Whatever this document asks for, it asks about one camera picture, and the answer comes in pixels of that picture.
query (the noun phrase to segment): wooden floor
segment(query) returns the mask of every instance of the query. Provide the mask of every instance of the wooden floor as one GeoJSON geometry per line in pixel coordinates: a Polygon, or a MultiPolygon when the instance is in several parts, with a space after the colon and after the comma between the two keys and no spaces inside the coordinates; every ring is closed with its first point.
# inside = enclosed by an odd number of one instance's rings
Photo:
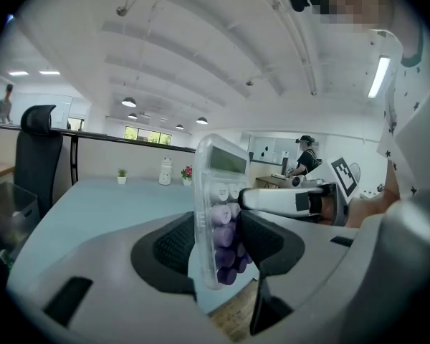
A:
{"type": "Polygon", "coordinates": [[[258,282],[252,280],[236,296],[209,317],[214,325],[222,330],[234,342],[240,342],[250,336],[250,321],[257,298],[258,282]]]}

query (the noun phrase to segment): black chair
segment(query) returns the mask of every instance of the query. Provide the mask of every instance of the black chair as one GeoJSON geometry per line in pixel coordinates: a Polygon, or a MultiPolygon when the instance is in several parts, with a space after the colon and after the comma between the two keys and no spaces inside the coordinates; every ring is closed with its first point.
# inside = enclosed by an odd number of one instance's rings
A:
{"type": "Polygon", "coordinates": [[[40,216],[52,206],[52,187],[62,149],[62,134],[51,130],[55,105],[28,108],[21,118],[16,145],[14,183],[37,195],[40,216]]]}

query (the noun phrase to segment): white table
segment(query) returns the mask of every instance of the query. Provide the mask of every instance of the white table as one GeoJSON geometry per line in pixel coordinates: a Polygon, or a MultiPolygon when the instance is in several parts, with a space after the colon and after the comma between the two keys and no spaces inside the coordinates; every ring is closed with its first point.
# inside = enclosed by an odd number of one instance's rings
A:
{"type": "MultiPolygon", "coordinates": [[[[91,238],[193,209],[192,188],[179,183],[161,186],[157,181],[133,178],[125,185],[118,185],[116,178],[78,181],[27,240],[11,269],[8,289],[25,291],[44,270],[91,238]]],[[[197,303],[205,313],[230,300],[257,272],[249,264],[233,285],[209,290],[202,280],[196,246],[188,262],[188,276],[194,280],[197,303]]]]}

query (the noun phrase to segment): small potted plant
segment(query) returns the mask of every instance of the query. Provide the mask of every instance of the small potted plant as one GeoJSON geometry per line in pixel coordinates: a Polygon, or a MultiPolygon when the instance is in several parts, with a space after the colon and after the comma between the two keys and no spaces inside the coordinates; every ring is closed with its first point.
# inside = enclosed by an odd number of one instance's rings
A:
{"type": "Polygon", "coordinates": [[[118,183],[124,185],[126,183],[126,176],[128,175],[128,170],[124,168],[118,169],[118,183]]]}
{"type": "Polygon", "coordinates": [[[193,167],[187,166],[181,172],[184,186],[191,186],[193,183],[193,167]]]}

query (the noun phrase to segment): calculator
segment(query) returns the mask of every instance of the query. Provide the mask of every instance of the calculator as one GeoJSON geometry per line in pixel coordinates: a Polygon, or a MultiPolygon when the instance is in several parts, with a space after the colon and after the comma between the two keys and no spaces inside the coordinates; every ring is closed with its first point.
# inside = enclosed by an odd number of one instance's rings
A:
{"type": "Polygon", "coordinates": [[[209,289],[232,285],[252,259],[239,235],[239,192],[249,187],[249,155],[211,134],[196,149],[193,182],[194,234],[209,289]]]}

